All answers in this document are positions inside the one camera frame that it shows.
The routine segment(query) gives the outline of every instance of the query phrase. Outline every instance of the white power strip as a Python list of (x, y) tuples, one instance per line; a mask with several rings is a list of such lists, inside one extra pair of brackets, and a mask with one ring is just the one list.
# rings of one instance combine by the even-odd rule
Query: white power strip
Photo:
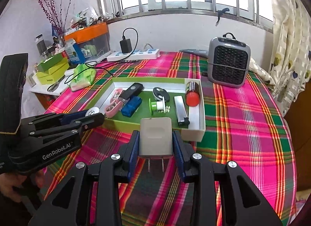
[[(116, 52), (107, 57), (107, 61), (118, 61), (128, 56), (129, 53)], [(135, 50), (133, 54), (125, 60), (143, 60), (143, 59), (157, 59), (160, 57), (160, 49), (148, 49), (143, 52), (141, 50)]]

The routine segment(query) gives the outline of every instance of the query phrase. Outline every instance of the red bottle cap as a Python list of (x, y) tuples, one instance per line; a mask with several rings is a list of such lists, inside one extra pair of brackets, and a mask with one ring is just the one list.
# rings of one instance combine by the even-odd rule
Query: red bottle cap
[(189, 92), (186, 95), (186, 104), (190, 107), (195, 107), (200, 103), (200, 95), (196, 92)]

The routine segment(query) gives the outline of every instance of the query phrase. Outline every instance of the beige curtain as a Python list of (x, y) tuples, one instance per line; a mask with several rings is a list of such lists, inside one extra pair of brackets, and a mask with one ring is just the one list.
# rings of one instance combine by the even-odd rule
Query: beige curtain
[(272, 95), (283, 115), (305, 90), (311, 74), (311, 18), (300, 0), (272, 0), (273, 51), (269, 74)]

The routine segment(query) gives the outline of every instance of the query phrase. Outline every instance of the gray portable heater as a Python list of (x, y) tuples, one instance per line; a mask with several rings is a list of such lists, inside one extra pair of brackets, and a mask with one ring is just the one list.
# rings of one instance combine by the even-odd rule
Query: gray portable heater
[(237, 41), (232, 33), (213, 38), (208, 50), (207, 77), (220, 85), (241, 87), (246, 79), (250, 57), (249, 46)]

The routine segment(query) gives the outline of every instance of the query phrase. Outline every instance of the orange lid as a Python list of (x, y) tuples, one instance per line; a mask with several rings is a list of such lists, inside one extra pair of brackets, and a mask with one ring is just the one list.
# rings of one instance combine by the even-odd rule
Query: orange lid
[(200, 95), (196, 92), (189, 92), (186, 95), (186, 104), (190, 107), (195, 107), (200, 103)]
[(68, 34), (64, 37), (65, 41), (69, 39), (74, 39), (77, 44), (83, 43), (94, 39), (102, 34), (108, 32), (108, 27), (106, 23), (101, 23), (93, 26), (86, 27), (82, 30), (75, 31), (71, 34)]

